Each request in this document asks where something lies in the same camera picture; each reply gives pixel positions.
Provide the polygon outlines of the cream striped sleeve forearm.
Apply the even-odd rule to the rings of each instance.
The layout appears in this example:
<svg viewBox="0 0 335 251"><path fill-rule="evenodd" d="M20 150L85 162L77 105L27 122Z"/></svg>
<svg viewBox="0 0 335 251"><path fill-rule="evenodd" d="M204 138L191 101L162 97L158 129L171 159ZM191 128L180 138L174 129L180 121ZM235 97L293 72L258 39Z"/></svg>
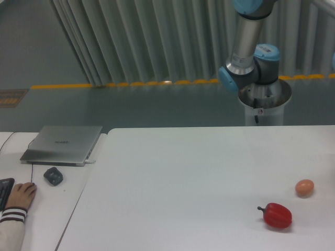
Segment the cream striped sleeve forearm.
<svg viewBox="0 0 335 251"><path fill-rule="evenodd" d="M9 207L1 216L1 250L21 250L25 236L27 210Z"/></svg>

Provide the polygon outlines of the person's right hand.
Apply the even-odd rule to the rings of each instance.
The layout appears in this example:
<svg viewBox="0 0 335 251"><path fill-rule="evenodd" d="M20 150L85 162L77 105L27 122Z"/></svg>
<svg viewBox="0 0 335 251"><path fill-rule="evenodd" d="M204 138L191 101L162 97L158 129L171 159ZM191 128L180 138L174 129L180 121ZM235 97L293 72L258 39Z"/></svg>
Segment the person's right hand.
<svg viewBox="0 0 335 251"><path fill-rule="evenodd" d="M32 186L32 182L16 184L7 200L4 209L19 208L28 211L37 192L37 186Z"/></svg>

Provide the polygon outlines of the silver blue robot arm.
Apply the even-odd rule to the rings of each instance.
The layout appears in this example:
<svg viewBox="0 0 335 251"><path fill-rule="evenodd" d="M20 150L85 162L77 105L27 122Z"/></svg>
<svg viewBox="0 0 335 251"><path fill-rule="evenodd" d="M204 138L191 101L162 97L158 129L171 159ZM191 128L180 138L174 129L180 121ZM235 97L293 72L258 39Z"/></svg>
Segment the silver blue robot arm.
<svg viewBox="0 0 335 251"><path fill-rule="evenodd" d="M334 1L285 1L273 39L260 41L264 23L279 1L233 1L237 29L231 52L218 70L224 87L237 92L265 86L280 75L323 75L334 71Z"/></svg>

